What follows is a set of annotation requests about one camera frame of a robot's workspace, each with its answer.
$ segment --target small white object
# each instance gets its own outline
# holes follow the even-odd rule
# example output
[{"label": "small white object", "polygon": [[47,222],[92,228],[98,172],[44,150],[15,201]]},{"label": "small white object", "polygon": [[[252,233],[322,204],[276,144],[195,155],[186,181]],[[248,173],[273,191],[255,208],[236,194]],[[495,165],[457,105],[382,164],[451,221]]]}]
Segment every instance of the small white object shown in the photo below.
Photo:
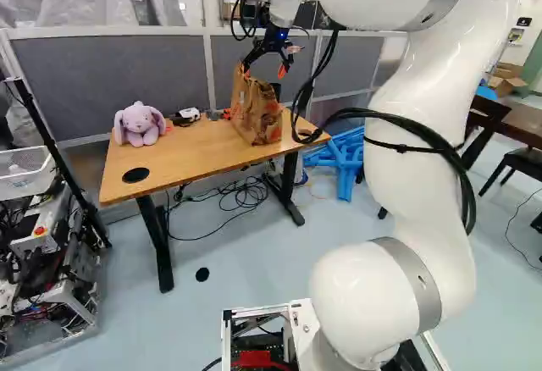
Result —
[{"label": "small white object", "polygon": [[189,119],[190,122],[198,121],[202,116],[200,110],[195,107],[185,108],[184,110],[179,111],[179,115],[183,119]]}]

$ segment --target purple plush bunny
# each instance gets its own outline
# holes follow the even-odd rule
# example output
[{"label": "purple plush bunny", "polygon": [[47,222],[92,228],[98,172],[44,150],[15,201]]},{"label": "purple plush bunny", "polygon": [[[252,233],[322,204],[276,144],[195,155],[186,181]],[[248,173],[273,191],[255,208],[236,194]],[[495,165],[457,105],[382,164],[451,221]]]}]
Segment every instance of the purple plush bunny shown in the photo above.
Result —
[{"label": "purple plush bunny", "polygon": [[134,147],[152,145],[166,132],[166,120],[154,107],[135,102],[132,106],[115,114],[115,141],[122,145],[126,141]]}]

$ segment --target brown paper bag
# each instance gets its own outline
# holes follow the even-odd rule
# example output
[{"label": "brown paper bag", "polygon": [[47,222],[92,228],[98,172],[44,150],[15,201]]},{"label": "brown paper bag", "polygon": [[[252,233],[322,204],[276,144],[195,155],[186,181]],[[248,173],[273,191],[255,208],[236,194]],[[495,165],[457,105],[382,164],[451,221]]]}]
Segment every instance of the brown paper bag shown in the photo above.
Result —
[{"label": "brown paper bag", "polygon": [[282,107],[266,81],[246,77],[241,63],[234,72],[231,122],[251,145],[270,144],[282,138]]}]

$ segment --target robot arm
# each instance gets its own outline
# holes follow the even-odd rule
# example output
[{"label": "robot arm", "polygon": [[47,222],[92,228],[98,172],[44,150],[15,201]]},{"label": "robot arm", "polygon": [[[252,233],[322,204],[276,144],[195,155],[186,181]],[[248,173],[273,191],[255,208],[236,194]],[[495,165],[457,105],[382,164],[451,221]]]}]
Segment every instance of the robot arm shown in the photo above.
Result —
[{"label": "robot arm", "polygon": [[[274,15],[270,1],[272,22],[290,26],[292,11]],[[369,108],[417,121],[453,146],[461,144],[476,87],[513,26],[519,0],[320,2],[348,27],[409,32],[401,67]],[[366,136],[427,148],[418,136],[376,119],[368,120]],[[473,299],[476,274],[456,176],[442,156],[367,142],[364,156],[371,192],[394,215],[395,230],[322,258],[311,298],[329,344],[351,366],[376,369],[399,343],[460,313]]]}]

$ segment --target blue plastic chair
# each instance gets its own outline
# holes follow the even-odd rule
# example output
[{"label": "blue plastic chair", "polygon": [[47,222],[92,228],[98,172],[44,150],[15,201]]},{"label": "blue plastic chair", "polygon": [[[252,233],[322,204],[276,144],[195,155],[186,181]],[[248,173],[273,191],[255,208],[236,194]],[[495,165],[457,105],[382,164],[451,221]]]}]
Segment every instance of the blue plastic chair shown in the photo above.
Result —
[{"label": "blue plastic chair", "polygon": [[352,189],[357,173],[363,165],[363,135],[365,127],[349,130],[337,136],[324,146],[306,154],[306,167],[331,166],[337,172],[337,198],[351,202]]}]

